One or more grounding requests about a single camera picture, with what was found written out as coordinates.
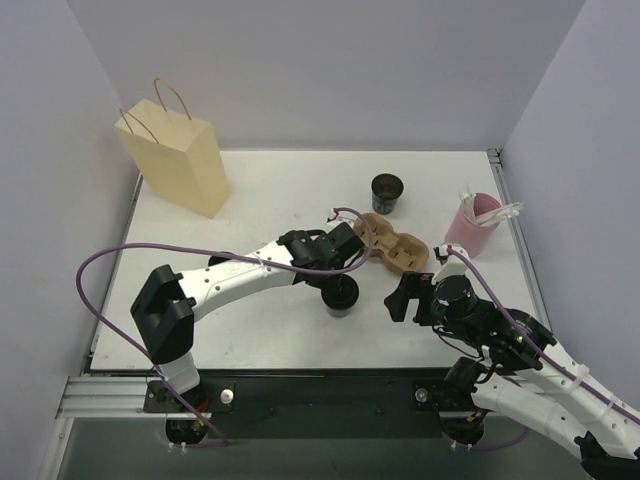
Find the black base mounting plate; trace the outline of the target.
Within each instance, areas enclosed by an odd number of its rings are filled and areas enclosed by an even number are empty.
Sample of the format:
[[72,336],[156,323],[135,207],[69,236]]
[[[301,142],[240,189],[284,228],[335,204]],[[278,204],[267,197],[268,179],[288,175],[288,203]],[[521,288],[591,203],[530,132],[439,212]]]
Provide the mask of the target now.
[[445,368],[209,370],[185,399],[240,440],[423,439],[475,445],[486,412]]

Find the black cup lid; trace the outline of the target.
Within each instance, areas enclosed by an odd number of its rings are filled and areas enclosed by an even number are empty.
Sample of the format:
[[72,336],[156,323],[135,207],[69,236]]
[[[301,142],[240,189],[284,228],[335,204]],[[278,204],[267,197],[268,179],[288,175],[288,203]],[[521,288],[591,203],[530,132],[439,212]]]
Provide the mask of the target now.
[[333,310],[351,309],[359,299],[359,286],[348,275],[333,276],[330,282],[321,289],[324,304]]

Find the dark translucent cup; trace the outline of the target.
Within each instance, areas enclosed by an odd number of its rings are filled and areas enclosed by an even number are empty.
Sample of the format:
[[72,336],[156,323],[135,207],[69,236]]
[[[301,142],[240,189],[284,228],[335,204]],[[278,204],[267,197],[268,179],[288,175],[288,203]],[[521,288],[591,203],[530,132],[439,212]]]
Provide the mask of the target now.
[[336,308],[326,307],[326,310],[328,314],[333,318],[344,318],[351,312],[351,308],[336,309]]
[[390,214],[404,191],[404,183],[396,175],[382,173],[371,182],[372,208],[380,215]]

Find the pink cylindrical utensil holder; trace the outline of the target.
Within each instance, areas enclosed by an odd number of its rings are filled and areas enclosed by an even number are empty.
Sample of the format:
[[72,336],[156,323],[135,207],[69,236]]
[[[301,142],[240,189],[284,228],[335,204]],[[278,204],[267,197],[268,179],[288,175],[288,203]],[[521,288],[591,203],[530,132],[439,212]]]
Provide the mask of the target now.
[[472,200],[462,201],[445,234],[445,244],[459,245],[470,258],[475,258],[485,249],[498,225],[479,225],[467,215],[469,207],[472,207],[474,217],[477,217],[501,207],[501,203],[486,193],[477,193]]

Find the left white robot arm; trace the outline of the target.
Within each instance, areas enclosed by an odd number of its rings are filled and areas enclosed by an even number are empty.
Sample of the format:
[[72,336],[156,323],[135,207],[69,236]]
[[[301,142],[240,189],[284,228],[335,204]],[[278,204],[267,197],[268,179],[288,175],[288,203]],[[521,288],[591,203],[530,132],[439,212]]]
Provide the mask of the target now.
[[209,265],[175,272],[155,268],[133,301],[130,314],[151,362],[169,384],[168,400],[190,411],[201,403],[203,386],[191,349],[195,323],[209,313],[252,294],[305,283],[321,292],[325,305],[347,311],[359,297],[356,281],[335,272],[359,259],[365,243],[347,222],[332,230],[292,230],[233,260],[213,255]]

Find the white plastic cutlery piece upright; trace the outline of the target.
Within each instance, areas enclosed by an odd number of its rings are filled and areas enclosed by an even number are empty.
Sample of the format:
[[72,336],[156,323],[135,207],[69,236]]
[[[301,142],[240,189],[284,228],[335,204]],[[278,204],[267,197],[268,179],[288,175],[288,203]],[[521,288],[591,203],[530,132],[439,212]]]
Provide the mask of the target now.
[[459,191],[461,207],[466,217],[471,221],[475,220],[475,197],[476,193],[469,186]]

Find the brown cardboard cup carrier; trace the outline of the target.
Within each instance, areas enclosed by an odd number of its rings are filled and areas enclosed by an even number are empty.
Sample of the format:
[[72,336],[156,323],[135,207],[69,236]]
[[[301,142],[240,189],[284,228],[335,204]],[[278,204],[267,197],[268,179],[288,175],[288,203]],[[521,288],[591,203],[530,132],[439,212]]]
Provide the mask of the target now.
[[420,272],[426,266],[430,253],[424,242],[411,234],[397,232],[381,215],[365,213],[364,218],[373,234],[371,256],[387,269],[402,275]]

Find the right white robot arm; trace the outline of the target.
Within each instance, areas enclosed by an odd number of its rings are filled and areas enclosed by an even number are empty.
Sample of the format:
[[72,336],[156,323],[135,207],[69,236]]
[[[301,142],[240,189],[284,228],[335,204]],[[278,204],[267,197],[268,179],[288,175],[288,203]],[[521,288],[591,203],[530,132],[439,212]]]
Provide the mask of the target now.
[[638,411],[595,381],[535,318],[479,298],[464,275],[434,281],[405,273],[384,300],[393,321],[404,321],[412,299],[414,323],[480,356],[459,358],[442,386],[423,388],[420,399],[506,416],[565,448],[593,479],[638,478]]

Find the aluminium frame rail front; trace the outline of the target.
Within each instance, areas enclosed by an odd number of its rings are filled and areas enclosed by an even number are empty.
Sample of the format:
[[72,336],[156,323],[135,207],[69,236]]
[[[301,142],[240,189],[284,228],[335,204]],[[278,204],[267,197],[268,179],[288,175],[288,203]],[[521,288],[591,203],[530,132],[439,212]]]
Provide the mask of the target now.
[[198,388],[180,395],[155,376],[80,377],[67,383],[59,413],[181,419],[197,410],[220,422],[231,416],[270,418],[293,412],[383,415],[430,405],[441,412],[472,410],[469,396],[445,375],[443,369],[206,371]]

